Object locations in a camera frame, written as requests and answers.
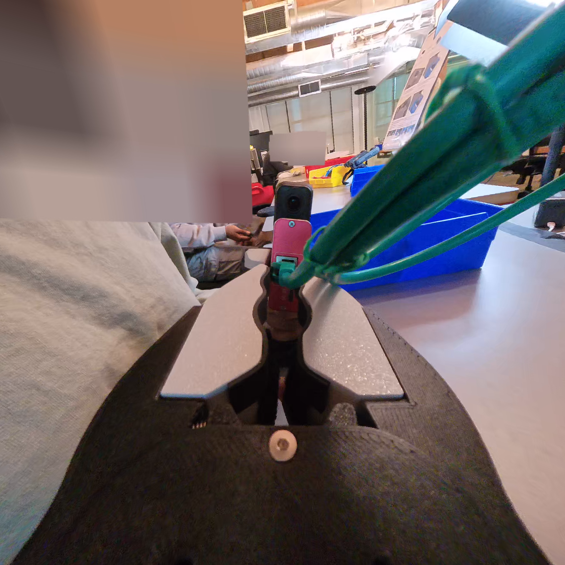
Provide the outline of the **black floor lamp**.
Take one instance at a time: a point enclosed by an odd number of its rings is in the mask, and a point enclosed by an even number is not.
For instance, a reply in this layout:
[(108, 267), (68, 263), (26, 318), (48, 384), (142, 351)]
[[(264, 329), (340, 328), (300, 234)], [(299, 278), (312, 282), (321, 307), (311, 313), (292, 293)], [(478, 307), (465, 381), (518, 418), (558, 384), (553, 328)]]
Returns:
[(363, 149), (366, 152), (370, 147), (368, 143), (368, 94), (374, 92), (376, 89), (375, 84), (362, 86), (354, 90), (354, 95), (357, 96), (362, 102), (363, 110)]

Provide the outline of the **small blue bin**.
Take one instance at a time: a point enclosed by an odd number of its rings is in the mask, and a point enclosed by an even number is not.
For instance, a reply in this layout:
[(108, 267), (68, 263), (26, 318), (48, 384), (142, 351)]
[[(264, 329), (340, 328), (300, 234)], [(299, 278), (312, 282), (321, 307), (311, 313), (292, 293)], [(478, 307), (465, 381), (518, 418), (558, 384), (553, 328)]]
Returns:
[(364, 187), (375, 177), (383, 168), (384, 164), (370, 167), (360, 167), (353, 171), (352, 180), (350, 183), (350, 195), (354, 198)]

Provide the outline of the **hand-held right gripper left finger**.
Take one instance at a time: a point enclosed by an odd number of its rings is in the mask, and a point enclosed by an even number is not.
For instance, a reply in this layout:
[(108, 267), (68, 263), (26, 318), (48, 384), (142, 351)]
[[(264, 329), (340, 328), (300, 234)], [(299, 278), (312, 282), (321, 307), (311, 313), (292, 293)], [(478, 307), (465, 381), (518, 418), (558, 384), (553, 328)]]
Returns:
[(201, 307), (160, 391), (167, 400), (226, 403), (246, 424), (273, 424), (277, 377), (265, 329), (269, 267), (259, 264)]

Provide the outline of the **small yellow bin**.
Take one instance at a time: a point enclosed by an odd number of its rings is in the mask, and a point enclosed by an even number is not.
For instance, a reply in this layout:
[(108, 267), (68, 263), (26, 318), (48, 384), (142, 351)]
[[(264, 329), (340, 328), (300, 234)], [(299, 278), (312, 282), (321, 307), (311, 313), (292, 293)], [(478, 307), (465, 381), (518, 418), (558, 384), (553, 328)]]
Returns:
[(308, 178), (313, 189), (335, 188), (343, 185), (343, 179), (349, 175), (351, 167), (344, 164), (332, 165), (327, 174), (321, 178)]

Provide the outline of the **grey desk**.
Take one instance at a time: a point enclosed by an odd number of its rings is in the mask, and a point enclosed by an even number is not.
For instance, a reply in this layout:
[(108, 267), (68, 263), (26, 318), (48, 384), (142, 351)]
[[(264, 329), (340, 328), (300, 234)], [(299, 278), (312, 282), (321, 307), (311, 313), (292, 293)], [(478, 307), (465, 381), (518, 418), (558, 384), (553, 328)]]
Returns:
[(512, 220), (480, 271), (351, 290), (445, 379), (549, 560), (564, 564), (564, 252)]

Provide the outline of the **instruction poster board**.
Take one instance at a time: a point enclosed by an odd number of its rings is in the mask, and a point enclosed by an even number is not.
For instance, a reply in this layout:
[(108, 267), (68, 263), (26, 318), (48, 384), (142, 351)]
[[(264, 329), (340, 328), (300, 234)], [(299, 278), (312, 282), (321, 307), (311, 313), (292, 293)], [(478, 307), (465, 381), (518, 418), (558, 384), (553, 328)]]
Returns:
[(450, 29), (443, 15), (448, 1), (434, 5), (436, 27), (423, 41), (406, 85), (399, 97), (386, 132), (382, 150), (395, 152), (406, 145), (423, 123), (428, 104), (445, 78), (449, 49), (442, 45), (445, 33)]

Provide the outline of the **silver air duct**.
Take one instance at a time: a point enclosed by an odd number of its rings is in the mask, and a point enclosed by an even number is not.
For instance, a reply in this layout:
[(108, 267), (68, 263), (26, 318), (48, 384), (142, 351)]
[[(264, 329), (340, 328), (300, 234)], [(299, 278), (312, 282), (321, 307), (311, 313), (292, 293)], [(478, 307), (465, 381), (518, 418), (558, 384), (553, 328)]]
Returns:
[(433, 10), (436, 1), (316, 1), (313, 4), (295, 1), (290, 15), (293, 34), (326, 29), (331, 24), (369, 17), (403, 17)]

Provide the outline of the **red metal adapter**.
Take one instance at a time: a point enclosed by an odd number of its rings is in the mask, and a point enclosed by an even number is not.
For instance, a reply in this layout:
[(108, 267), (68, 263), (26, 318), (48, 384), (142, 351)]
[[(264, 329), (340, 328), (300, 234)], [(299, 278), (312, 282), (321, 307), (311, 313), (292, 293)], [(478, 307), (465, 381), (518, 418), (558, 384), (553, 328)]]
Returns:
[(280, 285), (280, 277), (293, 273), (303, 260), (303, 251), (312, 235), (307, 220), (280, 218), (274, 223), (270, 265), (268, 307), (273, 311), (296, 314), (298, 291)]

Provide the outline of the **person's light sweater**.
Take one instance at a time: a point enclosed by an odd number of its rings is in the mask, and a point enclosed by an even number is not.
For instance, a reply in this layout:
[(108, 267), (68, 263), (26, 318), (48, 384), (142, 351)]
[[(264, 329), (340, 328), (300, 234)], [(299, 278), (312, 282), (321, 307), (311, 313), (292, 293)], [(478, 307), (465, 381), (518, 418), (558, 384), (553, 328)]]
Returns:
[(1, 219), (1, 564), (125, 372), (198, 301), (165, 222)]

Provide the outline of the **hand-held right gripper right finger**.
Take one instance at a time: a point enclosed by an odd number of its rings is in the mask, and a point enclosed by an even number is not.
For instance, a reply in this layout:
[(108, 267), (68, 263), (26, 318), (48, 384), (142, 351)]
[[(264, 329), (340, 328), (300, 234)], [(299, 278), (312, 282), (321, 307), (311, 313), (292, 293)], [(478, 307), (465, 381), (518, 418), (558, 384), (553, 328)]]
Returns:
[(373, 403), (398, 402), (405, 390), (363, 307), (322, 279), (300, 291), (306, 325), (286, 377), (282, 401), (288, 421), (325, 425), (347, 413), (351, 425), (375, 425)]

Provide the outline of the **black box device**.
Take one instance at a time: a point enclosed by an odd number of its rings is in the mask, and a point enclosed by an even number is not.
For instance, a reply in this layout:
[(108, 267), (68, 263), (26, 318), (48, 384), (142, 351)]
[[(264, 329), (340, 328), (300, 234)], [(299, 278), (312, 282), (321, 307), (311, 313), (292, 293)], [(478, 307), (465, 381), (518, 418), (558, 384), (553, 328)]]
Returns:
[(564, 228), (564, 197), (551, 197), (539, 204), (534, 216), (533, 225), (536, 229), (549, 229), (549, 224), (554, 228)]

